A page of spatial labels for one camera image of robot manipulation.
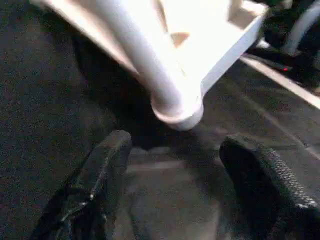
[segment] dark floor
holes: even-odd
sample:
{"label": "dark floor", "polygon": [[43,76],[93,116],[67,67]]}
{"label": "dark floor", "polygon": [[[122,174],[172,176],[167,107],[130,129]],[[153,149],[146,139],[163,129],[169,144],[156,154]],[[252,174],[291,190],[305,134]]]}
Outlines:
{"label": "dark floor", "polygon": [[120,81],[134,82],[105,56],[84,78],[66,24],[23,3],[1,3],[1,10],[4,239],[31,233],[53,193],[115,126],[129,131],[134,143],[116,239],[130,239],[129,215],[150,239],[248,239],[217,156],[227,134],[278,149],[297,175],[307,176],[306,188],[320,182],[320,111],[244,63],[237,62],[205,96],[201,123],[176,132],[157,122],[148,102],[137,112],[118,103],[121,95],[99,88],[103,80],[117,90]]}

